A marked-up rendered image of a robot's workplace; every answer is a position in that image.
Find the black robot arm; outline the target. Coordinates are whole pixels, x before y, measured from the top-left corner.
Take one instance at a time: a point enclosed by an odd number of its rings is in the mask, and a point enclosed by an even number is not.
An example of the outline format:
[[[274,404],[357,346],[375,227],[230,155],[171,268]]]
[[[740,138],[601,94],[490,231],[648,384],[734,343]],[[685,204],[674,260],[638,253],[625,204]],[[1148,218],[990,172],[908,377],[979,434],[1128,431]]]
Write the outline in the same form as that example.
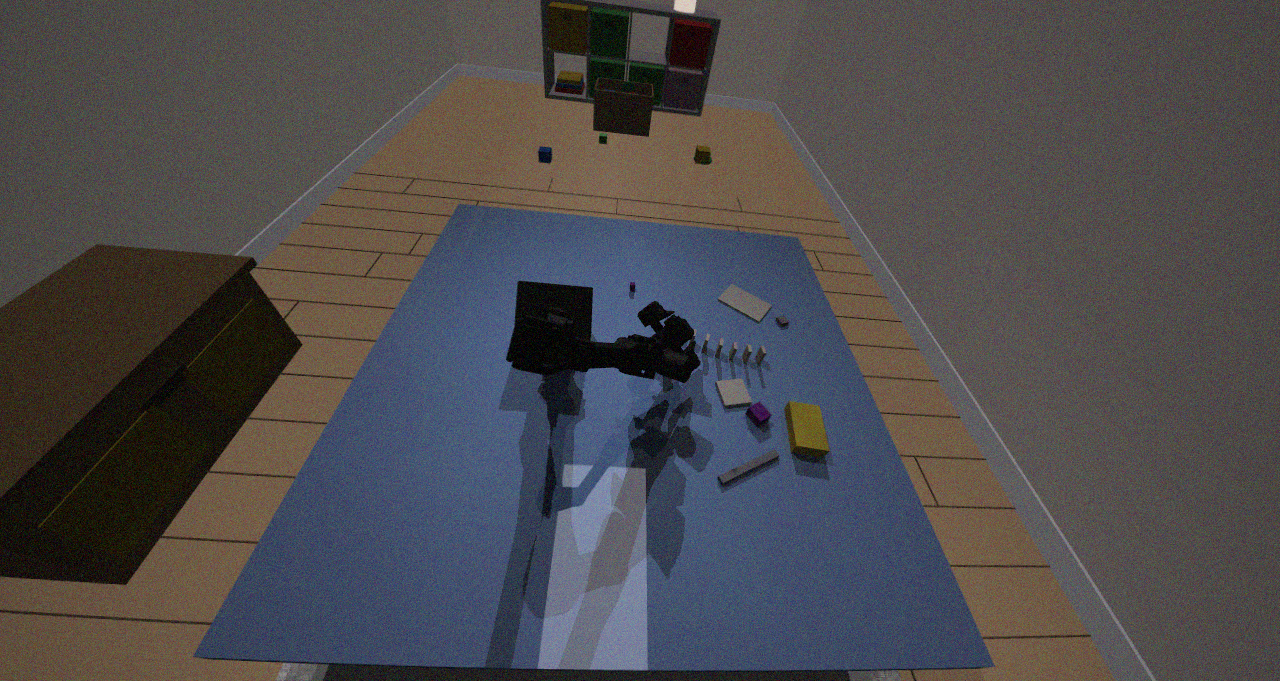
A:
[[[666,317],[660,335],[669,342],[669,349],[663,349],[663,344],[649,335],[637,334],[620,335],[614,343],[590,342],[572,335],[575,323],[564,308],[556,306],[541,306],[539,317],[516,317],[506,361],[513,361],[511,366],[517,370],[541,375],[558,374],[567,367],[580,373],[588,373],[588,367],[620,367],[620,373],[637,378],[654,379],[660,374],[689,381],[692,374],[694,358],[676,352],[694,335],[685,317]],[[547,349],[568,348],[566,362],[541,367]]]

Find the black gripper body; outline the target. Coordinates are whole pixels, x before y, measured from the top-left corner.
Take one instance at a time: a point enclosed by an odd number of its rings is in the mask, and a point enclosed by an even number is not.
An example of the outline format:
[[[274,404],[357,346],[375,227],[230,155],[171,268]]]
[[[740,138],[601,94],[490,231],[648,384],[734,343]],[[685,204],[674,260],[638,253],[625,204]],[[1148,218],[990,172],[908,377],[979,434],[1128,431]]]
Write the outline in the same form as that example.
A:
[[[649,303],[649,306],[641,308],[641,311],[637,314],[637,317],[640,317],[640,321],[643,323],[644,326],[650,325],[652,329],[655,332],[655,334],[650,335],[650,338],[657,339],[657,342],[663,344],[662,347],[663,349],[669,349],[669,342],[667,342],[667,339],[663,338],[663,335],[660,335],[660,330],[664,329],[664,326],[662,326],[658,317],[660,317],[662,315],[664,315],[664,308],[660,307],[660,303],[658,303],[658,301],[653,301],[652,303]],[[676,352],[685,355],[681,347],[680,349],[676,349]],[[700,366],[700,358],[698,358],[695,353],[689,352],[685,356],[691,356],[694,358],[692,370]]]

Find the small purple block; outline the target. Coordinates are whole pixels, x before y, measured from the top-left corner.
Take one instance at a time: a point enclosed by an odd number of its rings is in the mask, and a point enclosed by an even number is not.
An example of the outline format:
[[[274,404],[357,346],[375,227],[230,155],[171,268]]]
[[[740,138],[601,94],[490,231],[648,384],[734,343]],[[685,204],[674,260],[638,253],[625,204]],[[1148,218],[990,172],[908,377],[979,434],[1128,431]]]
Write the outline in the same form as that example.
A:
[[[753,422],[755,422],[756,429],[762,426],[763,422],[767,422],[771,419],[771,412],[765,410],[765,406],[763,406],[762,402],[758,402],[755,406],[751,406],[748,410],[746,415],[749,419],[751,419]]]

